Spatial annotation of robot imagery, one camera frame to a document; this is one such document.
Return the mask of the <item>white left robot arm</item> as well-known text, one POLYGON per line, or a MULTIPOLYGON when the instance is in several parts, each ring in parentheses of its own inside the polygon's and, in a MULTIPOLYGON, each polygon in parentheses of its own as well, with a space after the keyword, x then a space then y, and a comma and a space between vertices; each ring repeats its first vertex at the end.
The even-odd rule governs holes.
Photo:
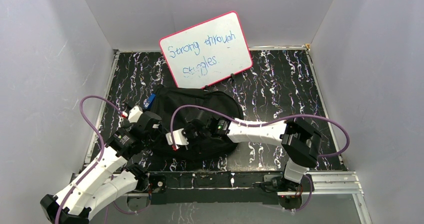
POLYGON ((86 169, 57 194, 47 194, 40 205, 51 223, 89 223, 103 208, 122 195, 151 190, 149 173, 139 164, 113 173, 148 148, 160 134, 161 117, 134 107, 129 125, 118 129, 86 169))

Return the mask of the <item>black student backpack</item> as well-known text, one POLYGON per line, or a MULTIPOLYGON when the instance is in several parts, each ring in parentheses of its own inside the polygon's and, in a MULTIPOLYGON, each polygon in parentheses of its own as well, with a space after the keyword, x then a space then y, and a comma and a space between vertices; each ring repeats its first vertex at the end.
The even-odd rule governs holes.
POLYGON ((209 158, 218 158, 233 152, 238 146, 226 134, 229 131, 227 118, 219 116, 224 114, 232 119, 244 118, 240 104, 222 91, 208 91, 203 89, 188 89, 165 87, 158 85, 152 94, 156 98, 148 111, 162 118, 163 134, 171 130, 176 131, 187 124, 199 119, 207 122, 210 137, 200 141, 188 141, 186 147, 174 150, 164 136, 152 146, 155 155, 164 158, 176 158, 187 161, 200 161, 209 158))

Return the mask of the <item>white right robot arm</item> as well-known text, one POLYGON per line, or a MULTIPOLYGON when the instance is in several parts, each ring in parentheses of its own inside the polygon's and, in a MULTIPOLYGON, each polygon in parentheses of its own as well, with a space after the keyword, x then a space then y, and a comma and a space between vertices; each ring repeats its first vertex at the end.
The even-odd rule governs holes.
POLYGON ((302 178, 316 167, 322 134, 302 117, 261 122, 245 121, 226 116, 217 111, 196 110, 185 127, 171 129, 166 140, 174 150, 189 149, 199 145, 217 148, 225 144, 255 142, 282 147, 288 155, 280 177, 266 177, 260 187, 268 192, 294 191, 302 178))

